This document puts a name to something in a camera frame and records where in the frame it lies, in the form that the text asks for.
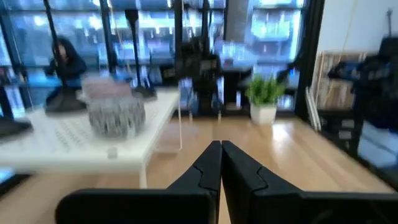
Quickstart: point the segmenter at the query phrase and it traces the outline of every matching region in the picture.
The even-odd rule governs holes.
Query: patterned vase
[[[96,134],[109,138],[138,135],[145,124],[142,98],[106,98],[88,103],[88,117]]]

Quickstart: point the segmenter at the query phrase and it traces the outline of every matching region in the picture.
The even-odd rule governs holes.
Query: white pot
[[[275,121],[276,105],[254,106],[250,104],[250,116],[255,124],[272,124]]]

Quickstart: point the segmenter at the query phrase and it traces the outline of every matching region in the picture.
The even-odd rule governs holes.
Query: white table
[[[182,148],[180,93],[157,92],[157,100],[145,104],[146,124],[143,132],[126,140],[109,140],[96,136],[87,113],[48,117],[44,110],[27,115],[34,132],[13,141],[0,143],[0,166],[16,172],[139,172],[140,188],[147,187],[146,167],[154,146],[178,105],[180,145]]]

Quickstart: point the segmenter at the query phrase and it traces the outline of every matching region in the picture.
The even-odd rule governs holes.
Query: wooden floor
[[[258,127],[248,119],[183,122],[184,147],[177,155],[155,154],[147,173],[149,188],[163,189],[186,171],[214,139],[229,139],[267,168],[303,190],[392,192],[392,189],[357,165],[340,150],[296,119]],[[178,142],[172,121],[161,144]],[[0,201],[0,223],[53,224],[58,201],[71,191],[87,187],[137,188],[138,176],[41,174]],[[221,196],[220,223],[228,224],[225,197]]]

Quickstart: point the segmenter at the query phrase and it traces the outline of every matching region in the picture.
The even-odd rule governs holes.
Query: light stand
[[[149,86],[142,86],[141,83],[141,70],[139,68],[138,61],[138,44],[137,44],[137,34],[136,34],[136,23],[138,21],[138,11],[137,10],[125,10],[125,15],[127,21],[130,23],[130,28],[132,32],[132,44],[134,46],[134,60],[136,62],[136,73],[137,73],[137,87],[134,88],[134,92],[140,93],[144,99],[155,98],[156,91]]]
[[[65,74],[65,62],[61,58],[60,51],[58,49],[58,41],[57,41],[57,33],[54,28],[54,23],[51,16],[51,7],[49,4],[49,0],[43,0],[45,6],[45,12],[47,18],[49,20],[51,36],[54,41],[54,49],[55,49],[55,59],[57,61],[58,66],[61,69],[61,74],[58,74],[62,81],[62,89],[59,91],[58,95],[51,100],[47,105],[45,105],[45,112],[47,114],[58,114],[58,113],[69,113],[75,111],[81,111],[86,109],[86,105],[79,101],[76,97],[76,93],[74,89],[70,88],[67,84],[66,74]]]
[[[0,88],[0,104],[3,113],[6,115],[0,116],[0,139],[17,136],[32,129],[32,125],[29,122],[16,121],[12,117],[11,106],[4,87]]]

